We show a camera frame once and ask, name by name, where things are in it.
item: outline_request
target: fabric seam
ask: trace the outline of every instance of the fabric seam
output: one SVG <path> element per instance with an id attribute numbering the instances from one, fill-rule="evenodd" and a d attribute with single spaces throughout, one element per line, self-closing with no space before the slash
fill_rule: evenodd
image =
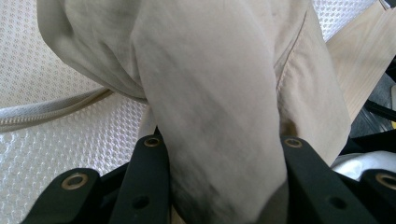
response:
<path id="1" fill-rule="evenodd" d="M 306 23 L 307 14 L 308 14 L 308 10 L 305 12 L 304 20 L 303 20 L 303 23 L 302 23 L 301 28 L 299 30 L 299 33 L 297 34 L 297 38 L 296 38 L 293 46 L 291 47 L 291 51 L 290 51 L 289 56 L 288 56 L 288 58 L 287 58 L 287 60 L 285 62 L 285 66 L 283 66 L 283 70 L 282 70 L 282 73 L 280 75 L 279 81 L 277 82 L 277 85 L 276 85 L 276 94 L 277 95 L 279 95 L 280 90 L 282 89 L 283 81 L 285 79 L 285 76 L 287 75 L 286 73 L 289 71 L 290 61 L 294 58 L 294 55 L 295 55 L 294 52 L 300 46 L 301 36 L 302 36 L 302 33 L 303 33 L 303 31 L 305 29 L 305 26 L 306 26 L 305 23 Z"/>

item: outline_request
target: beige cloth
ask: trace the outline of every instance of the beige cloth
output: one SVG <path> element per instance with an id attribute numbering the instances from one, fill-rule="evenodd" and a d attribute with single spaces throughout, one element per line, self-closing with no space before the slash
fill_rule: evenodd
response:
<path id="1" fill-rule="evenodd" d="M 65 63 L 147 99 L 188 223 L 285 221 L 279 134 L 327 163 L 347 139 L 353 116 L 328 51 L 343 42 L 326 46 L 308 0 L 38 0 L 38 22 Z"/>

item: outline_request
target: light wood surface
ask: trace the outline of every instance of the light wood surface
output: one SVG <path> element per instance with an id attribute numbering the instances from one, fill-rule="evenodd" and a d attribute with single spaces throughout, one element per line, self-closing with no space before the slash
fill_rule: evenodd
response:
<path id="1" fill-rule="evenodd" d="M 327 43 L 351 120 L 396 54 L 394 24 L 396 10 L 377 1 Z"/>

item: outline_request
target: white mesh fabric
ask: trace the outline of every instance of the white mesh fabric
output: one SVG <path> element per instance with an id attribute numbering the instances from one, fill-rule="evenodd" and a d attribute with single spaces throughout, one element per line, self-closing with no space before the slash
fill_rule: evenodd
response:
<path id="1" fill-rule="evenodd" d="M 35 0 L 0 1 L 0 108 L 64 98 L 99 84 L 65 65 L 38 32 Z"/>
<path id="2" fill-rule="evenodd" d="M 323 38 L 328 41 L 376 0 L 312 0 Z"/>
<path id="3" fill-rule="evenodd" d="M 0 223 L 19 223 L 64 171 L 101 175 L 131 159 L 145 106 L 119 94 L 61 119 L 0 134 Z"/>

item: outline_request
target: black bracket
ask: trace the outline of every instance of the black bracket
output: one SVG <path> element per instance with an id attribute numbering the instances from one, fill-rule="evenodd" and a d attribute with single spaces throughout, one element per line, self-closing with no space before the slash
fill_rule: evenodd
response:
<path id="1" fill-rule="evenodd" d="M 367 171 L 357 182 L 333 172 L 304 140 L 281 141 L 288 223 L 396 223 L 396 174 Z M 129 164 L 107 175 L 74 169 L 56 177 L 22 223 L 169 223 L 169 176 L 162 137 L 147 136 Z"/>

